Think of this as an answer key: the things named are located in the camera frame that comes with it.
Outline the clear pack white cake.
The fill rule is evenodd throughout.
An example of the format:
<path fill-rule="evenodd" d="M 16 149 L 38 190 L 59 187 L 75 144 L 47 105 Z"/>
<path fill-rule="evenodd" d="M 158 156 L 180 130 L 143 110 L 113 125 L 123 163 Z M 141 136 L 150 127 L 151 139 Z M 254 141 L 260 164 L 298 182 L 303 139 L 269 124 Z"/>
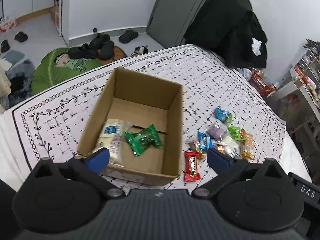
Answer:
<path fill-rule="evenodd" d="M 229 135 L 225 136 L 221 141 L 223 145 L 223 153 L 231 158 L 239 155 L 240 147 L 238 143 Z"/>

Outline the purple snack pouch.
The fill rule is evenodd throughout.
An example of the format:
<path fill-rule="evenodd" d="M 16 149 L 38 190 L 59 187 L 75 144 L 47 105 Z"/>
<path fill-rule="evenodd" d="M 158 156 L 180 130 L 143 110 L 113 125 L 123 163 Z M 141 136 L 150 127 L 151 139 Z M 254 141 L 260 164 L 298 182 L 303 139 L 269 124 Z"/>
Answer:
<path fill-rule="evenodd" d="M 222 141 L 229 132 L 225 125 L 213 124 L 209 127 L 207 134 L 214 140 Z"/>

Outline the blue candy wrapper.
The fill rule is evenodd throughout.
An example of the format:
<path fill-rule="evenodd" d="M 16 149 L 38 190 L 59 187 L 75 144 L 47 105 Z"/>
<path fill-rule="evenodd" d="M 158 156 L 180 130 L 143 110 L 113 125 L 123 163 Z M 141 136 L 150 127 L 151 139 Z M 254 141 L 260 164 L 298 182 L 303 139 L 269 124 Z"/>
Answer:
<path fill-rule="evenodd" d="M 200 148 L 204 151 L 209 150 L 214 147 L 212 138 L 206 133 L 198 132 L 197 133 L 198 141 L 200 143 Z"/>

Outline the grey fluffy rug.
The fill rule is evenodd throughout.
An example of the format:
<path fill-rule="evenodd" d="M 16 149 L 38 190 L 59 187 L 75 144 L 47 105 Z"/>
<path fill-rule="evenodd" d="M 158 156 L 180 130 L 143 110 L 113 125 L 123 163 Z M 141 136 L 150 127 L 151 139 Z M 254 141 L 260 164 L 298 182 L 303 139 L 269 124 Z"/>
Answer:
<path fill-rule="evenodd" d="M 31 97 L 31 84 L 34 79 L 35 67 L 27 59 L 10 68 L 7 71 L 7 77 L 11 82 L 11 93 L 8 95 L 9 107 Z"/>

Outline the orange biscuit pack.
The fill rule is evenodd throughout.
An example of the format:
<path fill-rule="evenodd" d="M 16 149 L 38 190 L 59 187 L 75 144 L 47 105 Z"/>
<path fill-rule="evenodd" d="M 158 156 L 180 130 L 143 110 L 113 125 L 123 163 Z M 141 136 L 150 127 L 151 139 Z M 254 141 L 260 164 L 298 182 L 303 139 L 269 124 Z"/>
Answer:
<path fill-rule="evenodd" d="M 245 139 L 241 144 L 241 156 L 247 161 L 254 160 L 254 138 L 251 133 L 247 133 L 241 129 L 243 138 Z"/>

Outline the red chocolate bar wrapper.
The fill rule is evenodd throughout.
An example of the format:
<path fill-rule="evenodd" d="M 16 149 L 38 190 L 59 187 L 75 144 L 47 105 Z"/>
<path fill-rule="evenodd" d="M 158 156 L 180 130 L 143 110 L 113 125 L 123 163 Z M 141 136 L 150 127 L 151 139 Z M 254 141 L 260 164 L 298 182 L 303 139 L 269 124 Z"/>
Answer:
<path fill-rule="evenodd" d="M 197 181 L 201 179 L 201 176 L 198 172 L 198 164 L 197 160 L 200 156 L 197 152 L 184 152 L 185 156 L 185 173 L 184 173 L 184 181 Z"/>

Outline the dark green candy pack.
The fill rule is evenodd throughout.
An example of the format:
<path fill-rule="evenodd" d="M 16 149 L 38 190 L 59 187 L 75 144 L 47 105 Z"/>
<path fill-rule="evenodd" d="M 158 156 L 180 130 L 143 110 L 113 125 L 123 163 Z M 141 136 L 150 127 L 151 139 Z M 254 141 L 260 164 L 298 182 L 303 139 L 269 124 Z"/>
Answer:
<path fill-rule="evenodd" d="M 154 125 L 150 125 L 140 132 L 125 132 L 125 138 L 135 156 L 143 154 L 150 146 L 160 148 L 162 141 Z"/>

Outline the light green fruit snack pouch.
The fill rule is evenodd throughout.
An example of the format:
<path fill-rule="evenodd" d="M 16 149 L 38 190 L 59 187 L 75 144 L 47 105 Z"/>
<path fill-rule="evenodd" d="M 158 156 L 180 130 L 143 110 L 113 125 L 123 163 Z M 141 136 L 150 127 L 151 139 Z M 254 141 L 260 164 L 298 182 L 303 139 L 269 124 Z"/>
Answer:
<path fill-rule="evenodd" d="M 240 127 L 228 126 L 227 129 L 228 129 L 230 136 L 233 139 L 235 139 L 237 141 L 241 141 L 244 138 L 244 135 L 243 135 Z"/>

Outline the black slipper near door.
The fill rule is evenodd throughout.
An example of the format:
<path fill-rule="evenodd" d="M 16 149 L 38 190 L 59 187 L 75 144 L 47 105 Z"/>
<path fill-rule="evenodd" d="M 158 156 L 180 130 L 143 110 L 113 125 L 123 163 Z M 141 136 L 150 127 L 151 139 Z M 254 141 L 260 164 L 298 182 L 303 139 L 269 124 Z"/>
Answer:
<path fill-rule="evenodd" d="M 132 29 L 127 30 L 124 34 L 120 35 L 119 42 L 123 44 L 127 44 L 138 37 L 138 32 Z"/>

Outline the red orange small snack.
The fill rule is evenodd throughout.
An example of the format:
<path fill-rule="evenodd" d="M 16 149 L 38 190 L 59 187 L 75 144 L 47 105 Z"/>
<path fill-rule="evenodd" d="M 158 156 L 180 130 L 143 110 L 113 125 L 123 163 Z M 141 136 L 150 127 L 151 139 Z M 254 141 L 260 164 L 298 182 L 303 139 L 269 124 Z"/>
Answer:
<path fill-rule="evenodd" d="M 190 149 L 192 152 L 196 152 L 198 153 L 200 156 L 198 157 L 198 159 L 204 159 L 206 157 L 206 153 L 204 152 L 204 150 L 200 147 L 200 142 L 199 140 L 195 139 L 195 140 L 189 140 L 187 142 L 187 144 L 189 145 Z"/>

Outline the cream white snack pack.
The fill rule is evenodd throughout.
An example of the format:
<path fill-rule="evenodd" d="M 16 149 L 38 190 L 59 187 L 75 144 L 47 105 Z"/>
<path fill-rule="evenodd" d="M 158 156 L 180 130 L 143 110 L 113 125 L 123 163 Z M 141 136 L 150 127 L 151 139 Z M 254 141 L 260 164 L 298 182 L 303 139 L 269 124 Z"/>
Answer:
<path fill-rule="evenodd" d="M 121 157 L 121 142 L 132 125 L 124 120 L 106 119 L 97 140 L 96 149 L 105 147 L 110 153 L 110 163 L 123 166 Z"/>

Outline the white desk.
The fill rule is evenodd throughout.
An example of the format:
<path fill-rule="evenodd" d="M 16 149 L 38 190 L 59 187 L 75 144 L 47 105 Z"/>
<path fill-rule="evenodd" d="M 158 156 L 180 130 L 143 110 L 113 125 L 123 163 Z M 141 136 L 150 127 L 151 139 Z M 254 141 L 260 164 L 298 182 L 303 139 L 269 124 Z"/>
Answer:
<path fill-rule="evenodd" d="M 291 66 L 280 88 L 270 97 L 272 105 L 287 127 L 314 122 L 319 126 L 319 105 L 308 86 Z"/>

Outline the white patterned black-marked blanket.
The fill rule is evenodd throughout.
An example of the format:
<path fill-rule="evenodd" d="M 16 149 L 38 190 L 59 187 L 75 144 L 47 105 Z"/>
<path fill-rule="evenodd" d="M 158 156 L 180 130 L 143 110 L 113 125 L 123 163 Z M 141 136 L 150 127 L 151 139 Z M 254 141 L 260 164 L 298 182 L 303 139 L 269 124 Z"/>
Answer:
<path fill-rule="evenodd" d="M 11 113 L 18 138 L 13 155 L 27 178 L 42 158 L 58 163 L 91 153 L 106 119 L 128 122 L 133 132 L 153 125 L 162 146 L 136 156 L 123 140 L 120 164 L 104 175 L 125 191 L 193 190 L 215 172 L 203 161 L 200 180 L 184 180 L 187 141 L 217 123 L 218 107 L 253 135 L 254 162 L 281 158 L 285 124 L 238 72 L 191 45 L 97 68 L 21 103 Z"/>

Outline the red plastic basket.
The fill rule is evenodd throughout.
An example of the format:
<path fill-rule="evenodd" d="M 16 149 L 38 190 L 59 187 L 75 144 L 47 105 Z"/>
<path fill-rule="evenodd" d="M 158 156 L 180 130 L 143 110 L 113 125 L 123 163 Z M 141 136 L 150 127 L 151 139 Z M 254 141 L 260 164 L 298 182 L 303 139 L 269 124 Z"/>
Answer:
<path fill-rule="evenodd" d="M 276 87 L 269 85 L 262 77 L 262 72 L 259 70 L 252 70 L 252 76 L 249 80 L 251 86 L 253 86 L 261 96 L 268 96 L 272 92 L 276 91 Z"/>

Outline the blue green snack pouch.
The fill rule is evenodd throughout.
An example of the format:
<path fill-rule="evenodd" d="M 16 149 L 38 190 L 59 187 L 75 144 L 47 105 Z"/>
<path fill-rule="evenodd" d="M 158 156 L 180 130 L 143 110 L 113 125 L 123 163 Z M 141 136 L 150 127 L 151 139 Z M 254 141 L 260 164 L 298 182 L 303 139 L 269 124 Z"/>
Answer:
<path fill-rule="evenodd" d="M 214 114 L 215 117 L 221 122 L 231 124 L 233 121 L 233 115 L 229 111 L 221 109 L 219 107 L 214 110 Z"/>

